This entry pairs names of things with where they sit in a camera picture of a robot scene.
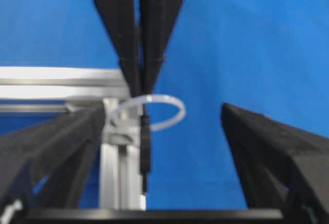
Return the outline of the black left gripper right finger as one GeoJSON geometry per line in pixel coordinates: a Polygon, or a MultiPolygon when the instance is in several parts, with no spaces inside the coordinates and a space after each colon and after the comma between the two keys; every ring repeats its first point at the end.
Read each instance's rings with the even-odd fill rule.
{"type": "Polygon", "coordinates": [[[249,208],[328,223],[328,138],[229,103],[221,122],[249,208]]]}

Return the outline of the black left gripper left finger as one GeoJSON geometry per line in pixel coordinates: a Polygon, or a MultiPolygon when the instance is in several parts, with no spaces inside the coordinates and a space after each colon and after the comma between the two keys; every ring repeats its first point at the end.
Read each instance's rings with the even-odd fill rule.
{"type": "Polygon", "coordinates": [[[105,109],[76,113],[1,136],[1,207],[12,200],[76,208],[100,147],[105,109]]]}

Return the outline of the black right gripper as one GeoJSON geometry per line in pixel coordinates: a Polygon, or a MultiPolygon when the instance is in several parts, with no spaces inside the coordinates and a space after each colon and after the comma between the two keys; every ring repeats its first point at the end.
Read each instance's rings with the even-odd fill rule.
{"type": "MultiPolygon", "coordinates": [[[[140,0],[142,92],[152,93],[183,0],[140,0]]],[[[134,0],[94,0],[132,97],[141,95],[134,0]]]]}

